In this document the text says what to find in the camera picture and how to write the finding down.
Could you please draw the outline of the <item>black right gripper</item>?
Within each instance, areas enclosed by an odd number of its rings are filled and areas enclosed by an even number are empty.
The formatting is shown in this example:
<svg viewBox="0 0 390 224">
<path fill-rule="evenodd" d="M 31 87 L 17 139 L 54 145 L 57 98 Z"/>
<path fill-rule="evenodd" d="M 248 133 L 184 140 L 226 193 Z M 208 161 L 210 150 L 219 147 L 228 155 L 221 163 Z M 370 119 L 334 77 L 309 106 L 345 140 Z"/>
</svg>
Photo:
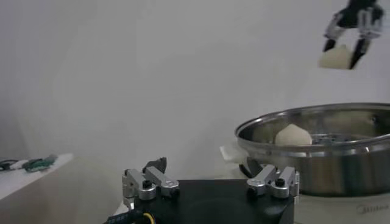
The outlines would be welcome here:
<svg viewBox="0 0 390 224">
<path fill-rule="evenodd" d="M 333 49 L 344 32 L 343 28 L 358 28 L 360 38 L 356 42 L 349 69 L 355 69 L 361 58 L 368 52 L 371 41 L 381 35 L 383 8 L 377 0 L 349 0 L 347 6 L 334 14 L 325 29 L 326 42 L 323 52 Z"/>
</svg>

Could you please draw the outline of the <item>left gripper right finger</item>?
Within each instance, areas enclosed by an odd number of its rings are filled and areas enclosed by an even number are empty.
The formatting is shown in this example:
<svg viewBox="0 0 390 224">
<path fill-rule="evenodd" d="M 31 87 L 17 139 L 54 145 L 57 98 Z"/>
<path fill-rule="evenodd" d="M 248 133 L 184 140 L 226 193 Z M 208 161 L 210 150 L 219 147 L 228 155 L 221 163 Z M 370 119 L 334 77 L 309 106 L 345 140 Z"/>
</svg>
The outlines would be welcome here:
<svg viewBox="0 0 390 224">
<path fill-rule="evenodd" d="M 299 199 L 300 173 L 294 167 L 280 170 L 276 165 L 260 164 L 247 158 L 246 164 L 239 164 L 239 171 L 247 178 L 245 197 L 248 200 L 257 200 L 265 195 L 278 200 Z"/>
</svg>

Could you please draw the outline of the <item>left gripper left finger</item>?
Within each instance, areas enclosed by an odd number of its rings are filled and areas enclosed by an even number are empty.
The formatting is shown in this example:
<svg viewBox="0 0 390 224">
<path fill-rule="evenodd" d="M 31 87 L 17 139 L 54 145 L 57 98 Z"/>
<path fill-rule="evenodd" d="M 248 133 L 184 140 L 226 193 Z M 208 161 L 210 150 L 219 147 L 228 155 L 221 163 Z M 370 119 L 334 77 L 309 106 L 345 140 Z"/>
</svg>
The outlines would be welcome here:
<svg viewBox="0 0 390 224">
<path fill-rule="evenodd" d="M 141 171 L 126 169 L 122 174 L 122 197 L 124 205 L 132 210 L 135 200 L 152 201 L 160 194 L 162 197 L 176 199 L 180 195 L 177 180 L 165 175 L 165 157 L 149 161 Z"/>
</svg>

